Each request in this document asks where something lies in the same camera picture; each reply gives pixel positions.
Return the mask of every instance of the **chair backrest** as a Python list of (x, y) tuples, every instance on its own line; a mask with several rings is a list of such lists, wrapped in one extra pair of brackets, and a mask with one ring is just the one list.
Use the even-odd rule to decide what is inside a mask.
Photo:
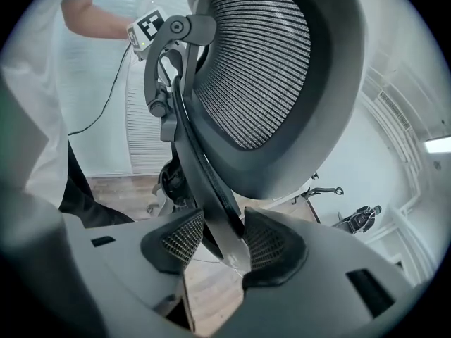
[(364, 60), (359, 3), (211, 0), (209, 13), (215, 40), (184, 96), (199, 143), (238, 194), (293, 191), (350, 118)]

